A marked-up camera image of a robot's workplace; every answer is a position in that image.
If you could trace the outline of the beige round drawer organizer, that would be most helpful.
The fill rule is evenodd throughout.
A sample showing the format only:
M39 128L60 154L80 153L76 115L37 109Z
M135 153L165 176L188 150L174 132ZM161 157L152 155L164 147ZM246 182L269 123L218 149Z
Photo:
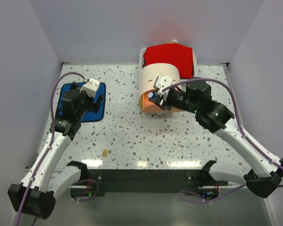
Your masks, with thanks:
M145 66L139 73L139 108L140 113L163 113L163 110L149 101L148 94L155 91L154 83L158 76L172 78L173 84L181 81L179 70L172 64L156 63Z

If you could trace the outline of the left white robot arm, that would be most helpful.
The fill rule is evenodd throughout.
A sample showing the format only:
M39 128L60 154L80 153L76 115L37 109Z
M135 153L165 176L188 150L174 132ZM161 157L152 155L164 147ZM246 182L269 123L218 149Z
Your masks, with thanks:
M35 163L19 184L11 184L8 196L16 212L47 219L56 200L73 184L83 185L89 179L87 165L70 161L62 173L52 178L62 154L72 143L84 122L103 119L106 85L96 82L72 82L63 85L46 143Z

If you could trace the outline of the aluminium frame rail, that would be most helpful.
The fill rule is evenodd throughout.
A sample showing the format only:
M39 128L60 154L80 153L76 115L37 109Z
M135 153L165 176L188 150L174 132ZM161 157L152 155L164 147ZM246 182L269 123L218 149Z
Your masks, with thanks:
M23 177L25 177L26 174L27 174L29 171L30 171L30 168L25 168L25 169L24 169L24 173L23 173ZM61 174L63 171L64 171L64 169L54 169L54 171L53 171L53 173L52 173L50 179L52 180L53 178L57 177L57 176L58 176L59 174ZM235 183L235 182L232 182L232 181L230 181L228 184L229 184L228 186L229 186L230 188L234 188L234 187L237 187L237 186L240 185L240 184Z

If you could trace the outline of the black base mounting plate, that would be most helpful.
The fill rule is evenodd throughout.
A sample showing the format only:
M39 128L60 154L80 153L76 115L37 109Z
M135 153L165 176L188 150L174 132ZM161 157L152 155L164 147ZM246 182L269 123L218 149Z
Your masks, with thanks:
M215 181L199 169L90 169L89 179L99 184L97 196L105 193L177 193L201 190L217 195L214 190L227 186L227 181Z

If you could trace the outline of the blue grey glue stick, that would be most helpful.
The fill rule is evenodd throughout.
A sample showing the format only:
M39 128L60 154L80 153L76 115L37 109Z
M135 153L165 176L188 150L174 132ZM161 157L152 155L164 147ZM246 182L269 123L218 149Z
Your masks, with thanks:
M151 99L151 98L154 98L155 97L155 93L154 92L149 92L148 93L148 98Z

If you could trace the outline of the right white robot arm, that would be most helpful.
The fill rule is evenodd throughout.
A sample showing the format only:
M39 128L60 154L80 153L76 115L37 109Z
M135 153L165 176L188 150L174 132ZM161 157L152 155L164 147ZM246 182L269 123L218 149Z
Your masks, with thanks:
M149 102L163 111L172 108L193 113L196 122L230 145L249 165L246 169L229 162L208 161L200 170L200 186L226 181L247 187L260 198L267 198L283 187L283 158L272 154L241 126L238 116L224 104L212 99L211 86L196 78L173 84L163 79L155 82L154 90L146 95Z

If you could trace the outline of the small tan eraser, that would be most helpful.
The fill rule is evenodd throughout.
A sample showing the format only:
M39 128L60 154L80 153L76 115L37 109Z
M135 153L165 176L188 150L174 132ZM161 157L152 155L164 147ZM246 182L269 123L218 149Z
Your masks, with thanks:
M103 150L102 152L102 156L107 156L108 155L109 150Z

